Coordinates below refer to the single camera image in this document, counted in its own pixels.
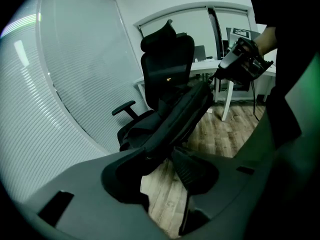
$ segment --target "person's arm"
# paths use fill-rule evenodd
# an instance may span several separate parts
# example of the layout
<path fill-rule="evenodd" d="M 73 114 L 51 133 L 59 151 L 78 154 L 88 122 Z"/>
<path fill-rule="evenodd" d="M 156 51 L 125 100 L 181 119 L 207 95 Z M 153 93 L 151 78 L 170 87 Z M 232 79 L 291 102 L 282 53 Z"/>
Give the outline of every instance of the person's arm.
<path fill-rule="evenodd" d="M 261 56 L 277 48 L 276 27 L 267 26 L 265 30 L 256 39 L 253 40 L 259 49 Z"/>

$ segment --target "chair seat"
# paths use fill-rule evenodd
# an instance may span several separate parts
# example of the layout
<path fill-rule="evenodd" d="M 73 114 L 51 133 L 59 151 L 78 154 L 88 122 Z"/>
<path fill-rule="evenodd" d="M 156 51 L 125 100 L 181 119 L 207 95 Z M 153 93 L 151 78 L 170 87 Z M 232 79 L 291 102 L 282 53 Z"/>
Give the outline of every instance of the chair seat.
<path fill-rule="evenodd" d="M 117 135 L 120 151 L 144 146 L 147 153 L 153 154 L 159 146 L 168 147 L 186 140 L 212 100 L 207 83 L 188 88 L 173 107 L 161 105 L 164 109 L 147 111 L 121 128 Z"/>
<path fill-rule="evenodd" d="M 140 122 L 142 119 L 145 119 L 146 117 L 152 115 L 154 112 L 155 112 L 154 110 L 148 110 L 147 112 L 144 112 L 143 114 L 139 115 L 136 119 L 133 119 L 131 122 L 127 123 L 124 127 L 122 127 L 117 133 L 117 137 L 118 137 L 118 141 L 119 141 L 120 146 L 122 146 L 124 137 L 127 134 L 127 132 L 135 124 Z"/>

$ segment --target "black strap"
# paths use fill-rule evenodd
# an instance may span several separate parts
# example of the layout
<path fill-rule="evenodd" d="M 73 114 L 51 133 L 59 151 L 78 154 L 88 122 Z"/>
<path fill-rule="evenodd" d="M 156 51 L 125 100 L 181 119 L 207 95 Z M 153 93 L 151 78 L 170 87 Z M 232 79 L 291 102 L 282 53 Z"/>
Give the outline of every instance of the black strap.
<path fill-rule="evenodd" d="M 161 95 L 160 100 L 170 107 L 174 107 L 174 105 L 177 104 L 177 101 L 190 90 L 190 87 L 186 84 L 167 86 L 166 88 L 167 91 Z"/>
<path fill-rule="evenodd" d="M 209 78 L 208 78 L 208 84 L 209 85 L 211 85 L 211 83 L 212 83 L 212 81 L 214 80 L 214 78 L 215 78 L 215 73 L 212 75 L 212 76 L 210 76 Z"/>

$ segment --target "chair headrest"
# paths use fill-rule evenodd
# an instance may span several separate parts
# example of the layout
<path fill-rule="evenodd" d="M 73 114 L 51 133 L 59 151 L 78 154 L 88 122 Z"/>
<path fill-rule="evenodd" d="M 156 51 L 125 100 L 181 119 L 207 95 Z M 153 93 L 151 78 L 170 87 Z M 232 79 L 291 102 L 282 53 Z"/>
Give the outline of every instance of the chair headrest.
<path fill-rule="evenodd" d="M 166 24 L 158 31 L 145 36 L 141 41 L 141 50 L 145 53 L 154 52 L 165 48 L 177 38 L 176 31 L 171 26 L 172 20 L 168 19 Z"/>

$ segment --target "wooden floor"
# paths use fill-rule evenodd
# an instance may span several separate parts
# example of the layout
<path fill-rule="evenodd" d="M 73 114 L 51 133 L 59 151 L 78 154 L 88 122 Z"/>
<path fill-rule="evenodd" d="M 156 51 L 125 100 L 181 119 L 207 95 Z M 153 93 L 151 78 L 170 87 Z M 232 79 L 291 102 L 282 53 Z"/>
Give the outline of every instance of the wooden floor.
<path fill-rule="evenodd" d="M 191 134 L 186 146 L 195 151 L 232 158 L 249 138 L 258 124 L 253 115 L 252 102 L 232 102 L 226 121 L 221 121 L 223 104 L 218 103 L 212 113 L 205 113 Z M 260 119 L 264 105 L 255 109 Z M 141 192 L 149 196 L 149 216 L 171 238 L 177 238 L 186 206 L 187 191 L 166 160 L 141 181 Z"/>

